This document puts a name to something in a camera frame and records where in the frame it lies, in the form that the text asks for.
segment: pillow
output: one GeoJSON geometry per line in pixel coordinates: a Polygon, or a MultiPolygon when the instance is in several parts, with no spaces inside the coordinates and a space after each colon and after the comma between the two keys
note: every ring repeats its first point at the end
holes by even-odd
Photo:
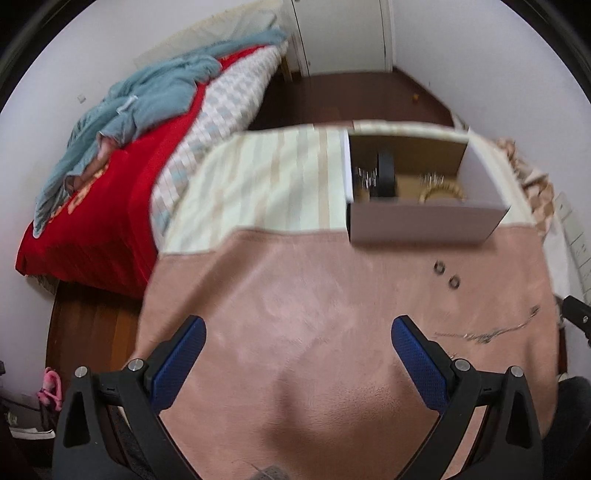
{"type": "Polygon", "coordinates": [[[151,63],[171,59],[196,48],[225,40],[237,40],[281,26],[282,0],[257,0],[201,20],[181,30],[134,59],[141,69],[151,63]]]}

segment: brass ring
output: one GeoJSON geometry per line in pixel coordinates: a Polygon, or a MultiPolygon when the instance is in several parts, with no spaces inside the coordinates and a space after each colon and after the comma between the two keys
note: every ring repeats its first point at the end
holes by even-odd
{"type": "Polygon", "coordinates": [[[420,197],[418,198],[419,203],[425,203],[427,199],[435,192],[449,192],[458,200],[464,201],[466,200],[466,196],[464,192],[460,188],[457,183],[452,181],[445,180],[438,184],[431,184],[427,186],[422,192],[420,197]]]}

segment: wall outlet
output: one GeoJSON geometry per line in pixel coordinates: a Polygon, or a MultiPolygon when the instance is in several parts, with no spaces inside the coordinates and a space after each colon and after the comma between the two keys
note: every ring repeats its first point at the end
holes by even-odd
{"type": "Polygon", "coordinates": [[[554,207],[562,222],[564,236],[579,271],[584,295],[582,300],[591,304],[591,245],[587,247],[583,226],[564,192],[554,199],[554,207]]]}

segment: pink toy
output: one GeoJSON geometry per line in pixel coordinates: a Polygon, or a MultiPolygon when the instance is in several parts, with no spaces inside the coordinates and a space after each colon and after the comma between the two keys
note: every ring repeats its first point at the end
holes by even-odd
{"type": "Polygon", "coordinates": [[[61,402],[63,401],[61,395],[61,378],[57,372],[47,367],[43,375],[43,387],[37,392],[37,398],[46,407],[51,405],[51,401],[55,402],[55,411],[61,410],[61,402]]]}

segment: metal screw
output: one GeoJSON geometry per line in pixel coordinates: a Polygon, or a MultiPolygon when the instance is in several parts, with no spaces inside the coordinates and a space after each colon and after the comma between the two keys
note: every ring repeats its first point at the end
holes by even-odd
{"type": "Polygon", "coordinates": [[[521,367],[514,365],[511,367],[511,375],[518,378],[523,377],[523,370],[521,369],[521,367]]]}
{"type": "Polygon", "coordinates": [[[460,287],[460,277],[454,275],[452,278],[449,279],[449,287],[457,290],[460,287]]]}
{"type": "Polygon", "coordinates": [[[144,361],[141,358],[134,358],[131,362],[127,364],[127,368],[129,368],[132,372],[137,372],[144,366],[144,361]]]}
{"type": "Polygon", "coordinates": [[[453,363],[460,372],[467,372],[470,370],[470,362],[460,358],[453,363]]]}
{"type": "Polygon", "coordinates": [[[88,369],[86,367],[78,367],[74,372],[74,375],[78,378],[84,377],[88,373],[88,369]]]}
{"type": "Polygon", "coordinates": [[[443,263],[441,260],[437,260],[435,265],[433,265],[433,270],[437,275],[443,275],[445,272],[445,263],[443,263]]]}

